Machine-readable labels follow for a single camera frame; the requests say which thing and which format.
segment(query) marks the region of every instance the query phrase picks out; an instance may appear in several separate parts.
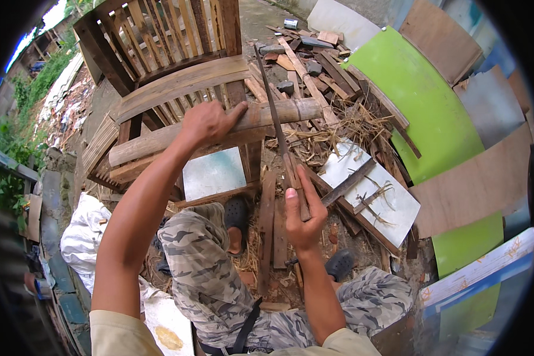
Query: saw handle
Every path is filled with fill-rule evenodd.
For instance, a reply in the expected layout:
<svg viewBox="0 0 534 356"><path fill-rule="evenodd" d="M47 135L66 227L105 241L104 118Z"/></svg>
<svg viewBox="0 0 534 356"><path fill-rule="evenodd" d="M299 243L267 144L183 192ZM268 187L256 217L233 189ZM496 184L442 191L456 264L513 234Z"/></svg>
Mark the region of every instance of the saw handle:
<svg viewBox="0 0 534 356"><path fill-rule="evenodd" d="M309 205L306 201L305 190L302 187L301 179L297 174L297 161L291 157L290 153L283 154L283 166L285 167L285 176L289 178L291 188L297 191L301 208L301 220L303 222L311 219Z"/></svg>

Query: hand saw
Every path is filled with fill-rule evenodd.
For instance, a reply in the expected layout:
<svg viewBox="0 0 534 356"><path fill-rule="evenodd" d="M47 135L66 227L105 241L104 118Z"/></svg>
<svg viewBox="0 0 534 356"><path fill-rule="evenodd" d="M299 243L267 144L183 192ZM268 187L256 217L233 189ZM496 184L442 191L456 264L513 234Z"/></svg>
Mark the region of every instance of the hand saw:
<svg viewBox="0 0 534 356"><path fill-rule="evenodd" d="M299 202L301 203L301 220L305 222L310 220L311 216L309 207L306 203L305 191L303 190L301 179L297 174L296 158L293 157L291 153L289 153L289 148L287 147L285 135L283 134L283 130L281 128L281 122L279 121L277 110L275 109L275 103L273 102L273 96L271 95L269 82L267 81L267 75L265 74L265 69L263 68L263 61L261 60L261 56L259 55L259 50L257 50L257 45L253 48L255 48L257 64L259 64L261 76L263 77L263 85L265 86L265 92L267 93L267 99L269 100L269 108L271 109L271 118L273 119L273 126L275 127L275 135L277 136L277 142L279 143L279 148L281 149L283 167L285 168L285 178L288 179L291 188L297 191Z"/></svg>

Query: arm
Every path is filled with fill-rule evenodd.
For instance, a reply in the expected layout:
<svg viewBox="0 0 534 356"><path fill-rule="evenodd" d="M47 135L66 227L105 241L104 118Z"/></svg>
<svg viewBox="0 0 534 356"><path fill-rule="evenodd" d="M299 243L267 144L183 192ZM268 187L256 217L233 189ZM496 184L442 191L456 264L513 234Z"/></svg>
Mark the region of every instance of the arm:
<svg viewBox="0 0 534 356"><path fill-rule="evenodd" d="M92 310L140 317L138 274L172 187L195 150L225 136L246 109L242 102L226 115L214 100L186 112L178 137L130 186L109 220L97 253Z"/></svg>
<svg viewBox="0 0 534 356"><path fill-rule="evenodd" d="M297 192L292 188L287 189L287 236L295 248L303 271L306 315L314 338L322 345L330 334L346 327L346 318L326 273L318 246L328 212L307 177L305 167L299 165L297 173L305 190L312 218L306 223L301 221Z"/></svg>

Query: camouflage shorts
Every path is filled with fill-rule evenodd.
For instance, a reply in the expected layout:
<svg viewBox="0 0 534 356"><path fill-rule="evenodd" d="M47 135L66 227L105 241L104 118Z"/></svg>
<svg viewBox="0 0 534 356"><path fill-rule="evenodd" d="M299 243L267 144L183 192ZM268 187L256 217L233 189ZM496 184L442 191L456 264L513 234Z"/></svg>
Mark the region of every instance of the camouflage shorts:
<svg viewBox="0 0 534 356"><path fill-rule="evenodd" d="M219 203L189 207L158 231L173 275L174 300L198 337L214 347L233 346L255 302L225 252L229 238ZM403 317L412 305L408 283L368 267L336 296L347 327L372 336ZM262 311L246 346L264 349L317 345L304 310Z"/></svg>

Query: sleeve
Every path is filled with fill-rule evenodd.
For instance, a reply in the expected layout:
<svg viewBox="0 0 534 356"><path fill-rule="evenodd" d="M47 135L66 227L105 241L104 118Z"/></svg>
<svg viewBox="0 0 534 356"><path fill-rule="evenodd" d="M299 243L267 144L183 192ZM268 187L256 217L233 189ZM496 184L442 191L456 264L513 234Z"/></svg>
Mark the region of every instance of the sleeve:
<svg viewBox="0 0 534 356"><path fill-rule="evenodd" d="M380 356L370 338L346 328L330 334L322 347L336 351L341 355Z"/></svg>
<svg viewBox="0 0 534 356"><path fill-rule="evenodd" d="M108 310L89 313L93 356L162 356L149 328L137 318Z"/></svg>

